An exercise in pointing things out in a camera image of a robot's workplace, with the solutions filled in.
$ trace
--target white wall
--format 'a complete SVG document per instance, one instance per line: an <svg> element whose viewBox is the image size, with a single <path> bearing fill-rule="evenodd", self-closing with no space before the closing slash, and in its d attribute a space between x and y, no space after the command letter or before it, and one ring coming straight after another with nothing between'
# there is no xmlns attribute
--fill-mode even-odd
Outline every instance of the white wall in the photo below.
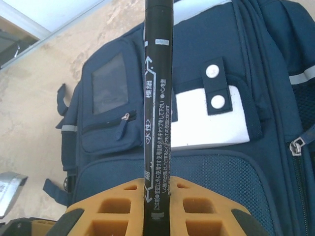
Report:
<svg viewBox="0 0 315 236"><path fill-rule="evenodd" d="M100 0L3 0L50 32Z"/></svg>

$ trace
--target navy mesh fabric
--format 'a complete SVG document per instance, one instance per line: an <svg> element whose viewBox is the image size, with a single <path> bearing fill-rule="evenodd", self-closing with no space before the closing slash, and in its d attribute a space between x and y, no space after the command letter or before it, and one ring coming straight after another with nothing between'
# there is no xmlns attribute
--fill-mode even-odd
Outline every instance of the navy mesh fabric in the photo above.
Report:
<svg viewBox="0 0 315 236"><path fill-rule="evenodd" d="M306 83L293 85L303 129L308 130L315 124L315 79ZM315 142L309 145L315 151Z"/></svg>
<svg viewBox="0 0 315 236"><path fill-rule="evenodd" d="M226 155L172 156L171 174L211 189L245 206L269 235L275 235L265 191L255 169L242 158ZM81 172L74 200L88 198L143 177L143 155L103 159Z"/></svg>
<svg viewBox="0 0 315 236"><path fill-rule="evenodd" d="M182 177L244 205L269 235L275 235L263 186L248 162L234 156L190 156L173 158L171 166L173 176Z"/></svg>

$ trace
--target black object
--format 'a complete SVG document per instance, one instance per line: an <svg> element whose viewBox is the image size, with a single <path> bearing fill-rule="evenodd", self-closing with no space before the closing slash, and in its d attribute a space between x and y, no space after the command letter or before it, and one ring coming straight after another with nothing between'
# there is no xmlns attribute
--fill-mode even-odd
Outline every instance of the black object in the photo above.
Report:
<svg viewBox="0 0 315 236"><path fill-rule="evenodd" d="M239 209L233 209L232 213L247 236L268 236L268 233L253 216Z"/></svg>
<svg viewBox="0 0 315 236"><path fill-rule="evenodd" d="M76 182L76 176L67 176L63 182L63 188L67 193L72 193Z"/></svg>
<svg viewBox="0 0 315 236"><path fill-rule="evenodd" d="M169 232L173 0L146 0L144 236Z"/></svg>
<svg viewBox="0 0 315 236"><path fill-rule="evenodd" d="M46 236L67 236L83 214L83 209L75 209L64 214Z"/></svg>
<svg viewBox="0 0 315 236"><path fill-rule="evenodd" d="M36 220L51 221L31 217L11 220L7 224L0 223L0 236L32 236L32 221Z"/></svg>

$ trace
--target pen barrel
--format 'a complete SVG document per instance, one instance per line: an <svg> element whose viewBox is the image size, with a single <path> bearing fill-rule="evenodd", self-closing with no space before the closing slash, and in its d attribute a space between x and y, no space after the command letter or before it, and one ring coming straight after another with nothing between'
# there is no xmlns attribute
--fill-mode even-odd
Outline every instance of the pen barrel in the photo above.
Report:
<svg viewBox="0 0 315 236"><path fill-rule="evenodd" d="M173 0L146 0L144 236L169 235Z"/></svg>

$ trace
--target silver metal object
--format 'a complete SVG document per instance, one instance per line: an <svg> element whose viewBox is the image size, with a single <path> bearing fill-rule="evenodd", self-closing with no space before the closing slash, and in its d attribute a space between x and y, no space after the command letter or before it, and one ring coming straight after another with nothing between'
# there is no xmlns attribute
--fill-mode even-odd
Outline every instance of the silver metal object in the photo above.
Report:
<svg viewBox="0 0 315 236"><path fill-rule="evenodd" d="M0 174L0 219L3 219L15 200L19 187L24 186L27 176L14 172Z"/></svg>
<svg viewBox="0 0 315 236"><path fill-rule="evenodd" d="M302 156L302 147L305 145L304 140L298 137L296 140L290 143L290 151L293 156Z"/></svg>
<svg viewBox="0 0 315 236"><path fill-rule="evenodd" d="M17 46L18 46L18 49L16 50L16 52L14 54L14 58L16 58L16 56L19 54L20 49L21 49L19 44Z"/></svg>
<svg viewBox="0 0 315 236"><path fill-rule="evenodd" d="M126 113L123 117L122 117L122 120L129 120L130 118L130 114L129 113Z"/></svg>

